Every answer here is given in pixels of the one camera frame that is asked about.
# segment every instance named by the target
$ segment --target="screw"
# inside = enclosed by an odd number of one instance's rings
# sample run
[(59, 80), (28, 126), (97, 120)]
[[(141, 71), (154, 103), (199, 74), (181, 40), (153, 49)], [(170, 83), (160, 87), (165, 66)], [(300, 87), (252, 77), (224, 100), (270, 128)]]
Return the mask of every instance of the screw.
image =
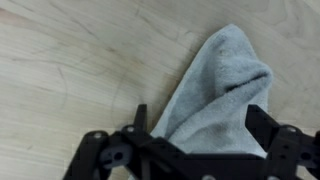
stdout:
[(211, 175), (204, 175), (201, 180), (216, 180), (216, 178)]
[(291, 131), (291, 132), (296, 132), (297, 130), (295, 129), (295, 128), (293, 128), (293, 127), (287, 127), (287, 130), (288, 131)]
[(280, 180), (280, 179), (276, 176), (269, 176), (267, 180)]
[(94, 134), (94, 138), (100, 139), (102, 137), (102, 134), (100, 132), (97, 132)]
[(127, 127), (127, 131), (128, 132), (133, 132), (134, 131), (134, 127), (132, 127), (132, 126)]

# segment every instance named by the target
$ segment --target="gray towel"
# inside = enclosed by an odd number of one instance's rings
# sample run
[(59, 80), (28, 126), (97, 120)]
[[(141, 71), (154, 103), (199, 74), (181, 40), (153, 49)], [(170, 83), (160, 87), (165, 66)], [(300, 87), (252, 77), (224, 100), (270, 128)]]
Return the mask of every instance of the gray towel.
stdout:
[(248, 104), (267, 110), (272, 72), (245, 34), (213, 34), (184, 75), (152, 131), (186, 153), (266, 153), (244, 126)]

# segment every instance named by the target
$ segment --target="wooden floor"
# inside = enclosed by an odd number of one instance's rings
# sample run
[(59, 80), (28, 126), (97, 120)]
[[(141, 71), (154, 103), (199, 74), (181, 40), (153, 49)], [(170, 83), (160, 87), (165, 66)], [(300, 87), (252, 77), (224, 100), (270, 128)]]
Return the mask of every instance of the wooden floor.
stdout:
[[(203, 42), (234, 23), (274, 71), (270, 114), (320, 129), (320, 1), (0, 0), (0, 179), (57, 180), (90, 130), (156, 123)], [(126, 179), (117, 170), (112, 179)]]

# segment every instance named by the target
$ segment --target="wood grain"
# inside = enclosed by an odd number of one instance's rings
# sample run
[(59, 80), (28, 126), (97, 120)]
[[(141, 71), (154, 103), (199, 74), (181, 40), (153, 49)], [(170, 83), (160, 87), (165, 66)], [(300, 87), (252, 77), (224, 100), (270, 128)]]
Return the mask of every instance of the wood grain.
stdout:
[[(0, 179), (61, 179), (82, 135), (147, 103), (150, 127), (203, 42), (234, 23), (274, 71), (269, 109), (320, 129), (316, 0), (1, 0)], [(112, 179), (126, 179), (117, 170)]]

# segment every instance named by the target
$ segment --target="cloth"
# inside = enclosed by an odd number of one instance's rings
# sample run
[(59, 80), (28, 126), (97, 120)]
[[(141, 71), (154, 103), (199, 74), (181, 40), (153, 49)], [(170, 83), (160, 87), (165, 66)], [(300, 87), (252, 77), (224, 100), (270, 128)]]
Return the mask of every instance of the cloth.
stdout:
[(186, 153), (266, 153), (245, 128), (249, 104), (267, 111), (272, 71), (235, 25), (200, 49), (151, 135)]

